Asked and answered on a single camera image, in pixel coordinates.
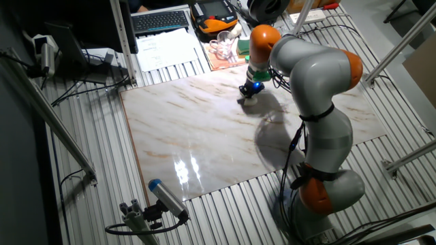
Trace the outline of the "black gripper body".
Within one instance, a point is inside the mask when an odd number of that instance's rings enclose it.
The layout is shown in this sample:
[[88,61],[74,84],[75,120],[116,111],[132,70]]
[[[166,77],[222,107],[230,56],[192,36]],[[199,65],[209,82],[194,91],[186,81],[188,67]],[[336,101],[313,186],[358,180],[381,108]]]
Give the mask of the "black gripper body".
[[251,82],[246,80],[245,84],[238,87],[240,89],[245,89],[247,91],[248,98],[252,98],[254,93],[261,92],[265,86],[262,82]]

